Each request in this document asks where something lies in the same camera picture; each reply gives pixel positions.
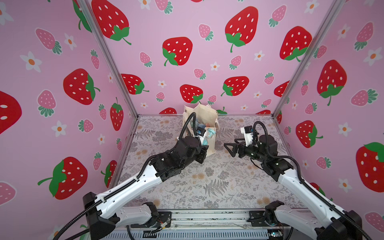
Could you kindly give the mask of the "canvas tote bag floral print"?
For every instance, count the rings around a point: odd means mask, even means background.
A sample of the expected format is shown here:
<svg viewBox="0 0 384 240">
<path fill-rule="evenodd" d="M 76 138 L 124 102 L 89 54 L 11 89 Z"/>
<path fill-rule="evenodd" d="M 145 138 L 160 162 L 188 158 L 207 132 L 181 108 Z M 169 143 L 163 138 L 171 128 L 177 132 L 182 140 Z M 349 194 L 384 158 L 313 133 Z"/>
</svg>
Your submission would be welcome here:
<svg viewBox="0 0 384 240">
<path fill-rule="evenodd" d="M 185 106 L 184 112 L 183 112 L 183 124 L 186 122 L 189 115 L 192 113 L 196 113 L 196 120 L 195 120 L 196 129 L 198 127 L 204 130 L 205 128 L 216 128 L 216 139 L 217 139 L 218 130 L 220 129 L 219 122 L 218 122 L 218 117 L 219 117 L 218 112 L 214 110 L 210 105 L 198 104 L 194 108 Z M 208 147 L 209 148 L 207 150 L 207 156 L 210 156 L 216 153 L 215 146 L 208 146 Z"/>
</svg>

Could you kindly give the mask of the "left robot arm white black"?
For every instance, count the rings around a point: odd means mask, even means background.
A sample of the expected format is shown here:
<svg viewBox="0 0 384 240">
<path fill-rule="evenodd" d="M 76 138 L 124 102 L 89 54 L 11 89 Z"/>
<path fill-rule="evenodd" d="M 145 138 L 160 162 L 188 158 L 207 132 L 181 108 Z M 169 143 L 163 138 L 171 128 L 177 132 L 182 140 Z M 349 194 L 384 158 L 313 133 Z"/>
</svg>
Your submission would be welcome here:
<svg viewBox="0 0 384 240">
<path fill-rule="evenodd" d="M 208 149 L 208 141 L 203 137 L 184 137 L 172 149 L 150 156 L 140 172 L 118 186 L 97 195 L 92 192 L 84 195 L 90 238 L 100 240 L 119 225 L 153 225 L 158 216 L 154 204 L 146 203 L 137 209 L 125 209 L 124 205 L 144 191 L 179 175 L 192 162 L 202 164 Z"/>
</svg>

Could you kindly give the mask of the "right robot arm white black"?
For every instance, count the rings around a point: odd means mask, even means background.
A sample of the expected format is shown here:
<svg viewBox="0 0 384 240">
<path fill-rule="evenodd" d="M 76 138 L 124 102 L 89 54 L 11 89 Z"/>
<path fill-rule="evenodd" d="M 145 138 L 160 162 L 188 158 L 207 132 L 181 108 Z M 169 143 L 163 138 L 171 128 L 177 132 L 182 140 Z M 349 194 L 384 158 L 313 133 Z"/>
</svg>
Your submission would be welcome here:
<svg viewBox="0 0 384 240">
<path fill-rule="evenodd" d="M 247 139 L 235 139 L 224 147 L 232 157 L 259 161 L 265 173 L 291 191 L 311 212 L 307 215 L 281 201 L 274 201 L 265 207 L 258 222 L 264 221 L 270 226 L 286 224 L 313 240 L 369 239 L 363 231 L 362 218 L 356 212 L 345 211 L 305 181 L 299 168 L 292 165 L 291 157 L 277 155 L 277 142 L 272 136 L 260 136 L 256 145 L 247 143 Z"/>
</svg>

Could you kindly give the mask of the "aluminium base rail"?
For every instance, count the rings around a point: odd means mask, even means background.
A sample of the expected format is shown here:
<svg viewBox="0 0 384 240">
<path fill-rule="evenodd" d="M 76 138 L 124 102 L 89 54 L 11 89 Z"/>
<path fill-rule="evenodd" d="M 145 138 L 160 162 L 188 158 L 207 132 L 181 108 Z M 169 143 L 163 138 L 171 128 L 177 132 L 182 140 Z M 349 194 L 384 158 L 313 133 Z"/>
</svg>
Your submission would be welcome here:
<svg viewBox="0 0 384 240">
<path fill-rule="evenodd" d="M 89 240 L 288 240 L 293 231 L 315 240 L 325 230 L 308 209 L 159 211 L 149 224 L 124 223 Z"/>
</svg>

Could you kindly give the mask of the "aluminium corner frame post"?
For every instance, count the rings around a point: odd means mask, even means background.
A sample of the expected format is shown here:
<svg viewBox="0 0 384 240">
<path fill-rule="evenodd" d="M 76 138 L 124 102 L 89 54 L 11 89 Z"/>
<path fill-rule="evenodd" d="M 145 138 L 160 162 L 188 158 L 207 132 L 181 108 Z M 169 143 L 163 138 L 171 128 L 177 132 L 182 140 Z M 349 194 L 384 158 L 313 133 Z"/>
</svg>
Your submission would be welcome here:
<svg viewBox="0 0 384 240">
<path fill-rule="evenodd" d="M 283 109 L 288 97 L 294 90 L 297 82 L 300 80 L 301 76 L 306 70 L 306 66 L 308 63 L 310 63 L 311 59 L 313 58 L 313 54 L 315 53 L 315 50 L 317 49 L 318 45 L 323 41 L 324 37 L 327 35 L 327 32 L 329 31 L 330 27 L 332 26 L 333 22 L 337 18 L 338 14 L 340 13 L 345 1 L 342 0 L 335 0 L 332 2 L 329 10 L 327 11 L 324 19 L 322 20 L 321 24 L 319 25 L 319 28 L 313 37 L 313 40 L 304 54 L 304 57 L 301 59 L 301 62 L 299 63 L 298 67 L 296 68 L 294 74 L 292 75 L 290 79 L 290 83 L 288 84 L 283 97 L 279 101 L 279 104 L 277 105 L 274 113 L 272 114 L 273 120 L 277 120 L 278 113 Z"/>
</svg>

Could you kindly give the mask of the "left aluminium corner post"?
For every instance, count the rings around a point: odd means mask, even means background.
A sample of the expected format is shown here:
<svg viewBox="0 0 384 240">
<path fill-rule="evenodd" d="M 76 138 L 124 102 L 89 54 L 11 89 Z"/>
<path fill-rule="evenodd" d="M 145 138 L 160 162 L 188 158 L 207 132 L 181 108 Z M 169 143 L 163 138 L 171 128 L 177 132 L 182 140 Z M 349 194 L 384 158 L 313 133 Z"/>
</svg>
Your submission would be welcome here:
<svg viewBox="0 0 384 240">
<path fill-rule="evenodd" d="M 90 2 L 85 1 L 85 0 L 80 0 L 79 4 L 83 10 L 83 13 L 84 13 L 86 20 L 88 21 L 88 23 L 90 25 L 90 28 L 93 31 L 93 35 L 95 36 L 95 39 L 96 39 L 96 41 L 97 41 L 97 43 L 98 43 L 98 45 L 99 45 L 99 47 L 103 53 L 103 56 L 104 56 L 104 58 L 108 64 L 108 67 L 111 70 L 111 73 L 115 79 L 115 82 L 116 82 L 123 98 L 125 99 L 125 102 L 128 105 L 128 107 L 129 107 L 129 109 L 133 115 L 133 118 L 135 120 L 137 120 L 139 118 L 139 114 L 137 113 L 136 108 L 134 107 L 134 104 L 130 98 L 130 94 L 126 88 L 126 85 L 123 81 L 121 73 L 119 72 L 117 65 L 113 59 L 112 54 L 111 54 L 111 51 L 109 50 L 109 48 L 106 44 L 106 41 L 104 39 L 104 35 L 102 34 L 102 32 L 98 26 L 95 15 L 92 12 Z"/>
</svg>

